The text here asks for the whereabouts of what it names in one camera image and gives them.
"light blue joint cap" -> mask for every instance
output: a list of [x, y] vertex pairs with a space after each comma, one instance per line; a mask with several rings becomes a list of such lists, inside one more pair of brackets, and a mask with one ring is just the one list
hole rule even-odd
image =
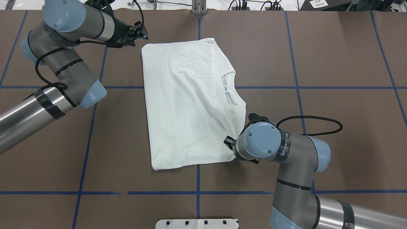
[[243, 148], [252, 156], [266, 158], [277, 153], [281, 144], [280, 131], [272, 124], [258, 122], [242, 134]]
[[273, 205], [271, 206], [270, 225], [273, 229], [302, 229], [285, 215], [279, 212]]
[[102, 83], [97, 79], [95, 83], [90, 87], [89, 91], [86, 93], [85, 97], [81, 102], [81, 107], [88, 109], [95, 103], [99, 102], [107, 95], [106, 89], [103, 87]]
[[86, 9], [78, 0], [45, 0], [42, 17], [49, 27], [68, 33], [81, 27], [86, 19]]
[[320, 139], [309, 137], [315, 145], [318, 154], [318, 168], [316, 172], [322, 172], [328, 167], [330, 162], [330, 148], [326, 142]]
[[[24, 53], [24, 55], [28, 59], [32, 60], [35, 63], [35, 62], [37, 62], [37, 58], [35, 57], [35, 55], [31, 51], [30, 45], [28, 44], [28, 35], [30, 35], [30, 33], [28, 33], [27, 36], [25, 36], [23, 41], [21, 42], [21, 51]], [[42, 61], [40, 61], [39, 64], [40, 65], [45, 65], [45, 63], [42, 62]]]

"white floor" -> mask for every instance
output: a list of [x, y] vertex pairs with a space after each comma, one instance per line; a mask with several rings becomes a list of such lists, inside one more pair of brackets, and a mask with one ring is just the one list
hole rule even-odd
[[[8, 0], [0, 0], [0, 7], [1, 9], [5, 8], [5, 5]], [[184, 4], [191, 4], [191, 0], [162, 0], [163, 2], [177, 2], [177, 3], [184, 3]], [[232, 0], [207, 0], [206, 6], [209, 9], [217, 9], [217, 10], [227, 10]], [[136, 5], [128, 6], [128, 3], [131, 0], [116, 0], [112, 3], [113, 9], [118, 8], [129, 8], [129, 9], [137, 9]], [[304, 2], [304, 0], [298, 0], [300, 8]], [[149, 3], [147, 0], [138, 0], [142, 9], [154, 9], [153, 4]], [[40, 10], [42, 5], [44, 4], [44, 0], [15, 0], [15, 4], [13, 9], [37, 9]], [[298, 10], [297, 0], [281, 0], [281, 6], [284, 10], [289, 11], [296, 11]], [[250, 7], [250, 10], [260, 10], [263, 3], [260, 2], [247, 2], [247, 6]], [[401, 12], [406, 12], [406, 8], [404, 5], [397, 5], [393, 4], [393, 8], [400, 10]], [[167, 3], [157, 3], [157, 9], [191, 9], [190, 6], [184, 5], [176, 5], [176, 4], [167, 4]]]

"metal bracket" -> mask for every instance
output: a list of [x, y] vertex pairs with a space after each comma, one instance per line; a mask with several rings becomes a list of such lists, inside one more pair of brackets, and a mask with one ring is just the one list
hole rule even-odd
[[206, 0], [192, 0], [192, 14], [206, 14]]

